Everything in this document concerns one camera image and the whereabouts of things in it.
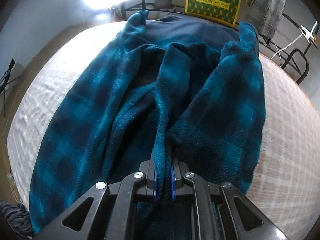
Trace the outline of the blue plaid fleece garment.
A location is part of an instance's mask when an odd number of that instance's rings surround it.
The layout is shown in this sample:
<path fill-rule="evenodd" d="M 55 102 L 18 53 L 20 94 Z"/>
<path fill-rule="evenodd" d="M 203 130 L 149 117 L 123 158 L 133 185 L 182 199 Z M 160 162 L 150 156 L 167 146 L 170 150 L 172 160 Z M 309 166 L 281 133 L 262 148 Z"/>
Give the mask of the blue plaid fleece garment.
<path fill-rule="evenodd" d="M 211 183 L 246 193 L 266 117 L 255 28 L 234 31 L 173 16 L 132 15 L 67 93 L 44 134 L 29 212 L 41 232 L 98 181 L 155 163 L 156 201 L 140 204 L 136 239 L 189 239 L 171 197 L 173 158 Z"/>

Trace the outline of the striped trouser leg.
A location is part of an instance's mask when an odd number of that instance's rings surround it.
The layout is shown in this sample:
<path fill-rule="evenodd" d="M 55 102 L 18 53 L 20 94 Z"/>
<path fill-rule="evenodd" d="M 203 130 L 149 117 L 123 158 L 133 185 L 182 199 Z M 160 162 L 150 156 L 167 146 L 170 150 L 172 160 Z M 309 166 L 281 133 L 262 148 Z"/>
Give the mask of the striped trouser leg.
<path fill-rule="evenodd" d="M 23 204 L 10 204 L 1 200 L 1 215 L 9 223 L 19 239 L 32 239 L 34 230 L 30 215 Z"/>

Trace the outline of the black music stand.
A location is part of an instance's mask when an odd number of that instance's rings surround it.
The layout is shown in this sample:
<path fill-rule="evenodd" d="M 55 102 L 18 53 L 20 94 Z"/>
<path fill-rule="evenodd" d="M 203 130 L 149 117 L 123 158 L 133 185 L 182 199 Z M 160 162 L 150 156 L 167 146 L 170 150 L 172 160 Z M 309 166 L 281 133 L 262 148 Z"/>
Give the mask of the black music stand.
<path fill-rule="evenodd" d="M 22 79 L 22 74 L 24 67 L 16 62 L 14 59 L 11 59 L 8 69 L 5 71 L 1 77 L 1 111 L 5 117 L 5 101 L 9 90 L 17 85 Z"/>

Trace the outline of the yellow green patterned box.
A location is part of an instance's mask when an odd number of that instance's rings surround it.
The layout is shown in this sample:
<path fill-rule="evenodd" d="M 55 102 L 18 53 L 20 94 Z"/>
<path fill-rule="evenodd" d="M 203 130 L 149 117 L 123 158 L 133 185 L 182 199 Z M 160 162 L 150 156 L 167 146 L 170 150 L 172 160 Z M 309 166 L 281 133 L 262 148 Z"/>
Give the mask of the yellow green patterned box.
<path fill-rule="evenodd" d="M 234 26 L 241 2 L 242 0 L 185 0 L 185 12 Z"/>

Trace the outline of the grey striped hanging cloth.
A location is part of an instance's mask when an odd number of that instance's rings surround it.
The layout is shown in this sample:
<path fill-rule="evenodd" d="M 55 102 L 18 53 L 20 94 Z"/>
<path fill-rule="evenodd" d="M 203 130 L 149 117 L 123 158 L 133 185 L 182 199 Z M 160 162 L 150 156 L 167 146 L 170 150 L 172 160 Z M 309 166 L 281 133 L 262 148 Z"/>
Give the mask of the grey striped hanging cloth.
<path fill-rule="evenodd" d="M 272 39 L 276 33 L 287 0 L 254 0 L 247 22 L 255 27 L 259 35 Z"/>

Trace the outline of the white power strip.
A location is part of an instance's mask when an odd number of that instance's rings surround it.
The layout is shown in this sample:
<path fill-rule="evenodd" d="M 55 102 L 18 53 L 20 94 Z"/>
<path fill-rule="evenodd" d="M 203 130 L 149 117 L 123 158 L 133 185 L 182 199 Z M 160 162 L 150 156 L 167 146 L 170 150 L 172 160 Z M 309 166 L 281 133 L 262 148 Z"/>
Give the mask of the white power strip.
<path fill-rule="evenodd" d="M 306 38 L 309 44 L 313 44 L 316 48 L 318 48 L 319 38 L 316 34 L 316 28 L 318 27 L 318 22 L 316 21 L 311 30 L 306 29 L 303 25 L 301 25 L 301 30 L 303 36 Z"/>

